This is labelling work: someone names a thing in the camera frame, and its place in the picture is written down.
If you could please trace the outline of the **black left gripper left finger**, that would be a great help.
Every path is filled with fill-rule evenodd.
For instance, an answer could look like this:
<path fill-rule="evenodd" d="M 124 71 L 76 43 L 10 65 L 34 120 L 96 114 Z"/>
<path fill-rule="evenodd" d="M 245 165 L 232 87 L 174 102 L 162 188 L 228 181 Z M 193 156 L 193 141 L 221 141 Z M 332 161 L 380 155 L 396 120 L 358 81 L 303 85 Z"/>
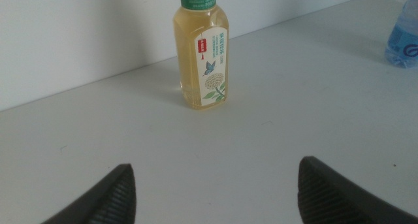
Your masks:
<path fill-rule="evenodd" d="M 133 168 L 120 164 L 82 196 L 47 219 L 48 224 L 133 224 L 136 187 Z"/>

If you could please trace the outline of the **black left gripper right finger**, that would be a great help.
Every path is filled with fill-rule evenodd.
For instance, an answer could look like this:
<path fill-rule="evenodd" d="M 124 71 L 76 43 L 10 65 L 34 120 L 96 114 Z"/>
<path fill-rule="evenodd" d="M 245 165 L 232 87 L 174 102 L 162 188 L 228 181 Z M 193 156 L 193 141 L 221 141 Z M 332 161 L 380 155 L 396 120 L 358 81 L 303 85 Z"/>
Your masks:
<path fill-rule="evenodd" d="M 297 200 L 303 223 L 417 224 L 416 216 L 371 194 L 314 156 L 300 161 Z"/>

